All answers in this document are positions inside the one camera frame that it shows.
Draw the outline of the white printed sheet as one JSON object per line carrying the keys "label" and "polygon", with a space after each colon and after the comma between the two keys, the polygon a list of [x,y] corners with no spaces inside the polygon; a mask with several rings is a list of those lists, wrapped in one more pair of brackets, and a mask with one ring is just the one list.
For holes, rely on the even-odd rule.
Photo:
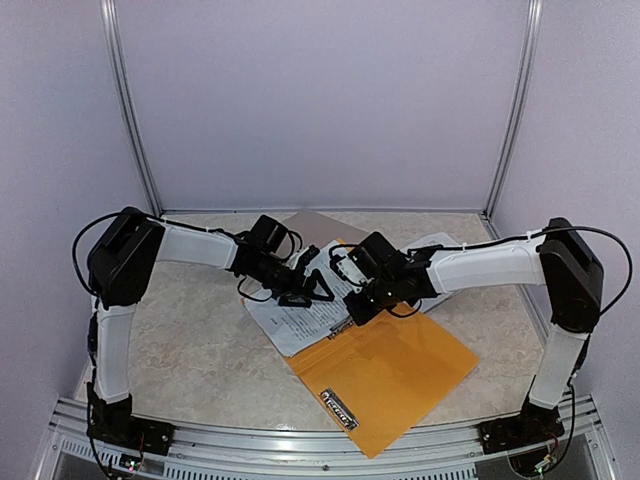
{"label": "white printed sheet", "polygon": [[349,318],[343,298],[352,291],[352,285],[340,279],[329,266],[329,249],[338,244],[344,244],[344,241],[338,238],[326,244],[306,269],[307,274],[317,269],[323,275],[334,294],[332,302],[313,300],[306,308],[281,306],[275,299],[268,302],[242,300],[249,315],[284,357],[293,357],[330,336]]}

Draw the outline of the orange folder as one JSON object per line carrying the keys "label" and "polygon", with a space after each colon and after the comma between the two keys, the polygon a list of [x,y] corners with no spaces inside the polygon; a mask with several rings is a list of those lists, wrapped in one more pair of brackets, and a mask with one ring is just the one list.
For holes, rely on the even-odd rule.
{"label": "orange folder", "polygon": [[[479,362],[422,307],[406,305],[284,360],[369,458],[423,419]],[[359,427],[347,432],[337,423],[318,397],[326,388],[346,404]]]}

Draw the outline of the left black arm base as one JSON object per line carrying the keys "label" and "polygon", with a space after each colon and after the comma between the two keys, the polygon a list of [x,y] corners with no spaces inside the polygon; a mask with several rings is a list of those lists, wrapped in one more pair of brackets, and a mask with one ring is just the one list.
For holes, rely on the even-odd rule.
{"label": "left black arm base", "polygon": [[99,397],[92,382],[87,384],[90,438],[143,453],[167,456],[175,426],[169,422],[136,417],[133,397],[108,403]]}

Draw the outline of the pink-brown file folder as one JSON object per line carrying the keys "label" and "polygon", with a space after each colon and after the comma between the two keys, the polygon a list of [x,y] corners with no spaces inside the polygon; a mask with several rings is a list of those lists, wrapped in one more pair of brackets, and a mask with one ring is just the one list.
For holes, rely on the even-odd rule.
{"label": "pink-brown file folder", "polygon": [[309,210],[293,214],[285,219],[283,224],[290,230],[298,232],[305,245],[317,247],[324,247],[333,240],[358,244],[368,235],[362,229]]}

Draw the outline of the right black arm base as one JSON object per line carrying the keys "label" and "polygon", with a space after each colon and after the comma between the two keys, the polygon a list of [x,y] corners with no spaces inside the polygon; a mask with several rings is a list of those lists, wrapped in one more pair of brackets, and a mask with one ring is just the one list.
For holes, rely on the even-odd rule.
{"label": "right black arm base", "polygon": [[529,396],[517,414],[481,422],[477,431],[485,455],[559,439],[565,433],[558,406],[539,407]]}

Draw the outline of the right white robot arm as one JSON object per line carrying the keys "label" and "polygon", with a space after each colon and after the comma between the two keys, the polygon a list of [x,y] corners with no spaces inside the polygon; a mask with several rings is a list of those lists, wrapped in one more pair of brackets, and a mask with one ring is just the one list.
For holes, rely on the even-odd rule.
{"label": "right white robot arm", "polygon": [[604,268],[581,227],[556,217],[537,230],[484,243],[437,243],[400,249],[382,233],[335,247],[331,269],[347,283],[343,301],[359,326],[387,312],[397,318],[462,291],[518,286],[545,292],[549,330],[539,367],[511,433],[535,442],[551,424],[579,358],[602,316]]}

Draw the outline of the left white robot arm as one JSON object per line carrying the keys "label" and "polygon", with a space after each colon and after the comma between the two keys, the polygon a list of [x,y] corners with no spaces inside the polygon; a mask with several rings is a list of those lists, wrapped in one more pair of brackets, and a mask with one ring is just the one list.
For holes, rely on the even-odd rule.
{"label": "left white robot arm", "polygon": [[277,256],[284,240],[297,245],[301,237],[269,216],[260,216],[241,233],[164,220],[135,207],[106,219],[110,224],[87,258],[86,286],[95,300],[89,424],[100,425],[118,444],[133,443],[140,434],[131,414],[129,340],[133,315],[157,263],[203,265],[241,281],[252,279],[286,307],[309,308],[335,298],[323,274],[309,267],[320,253],[317,247]]}

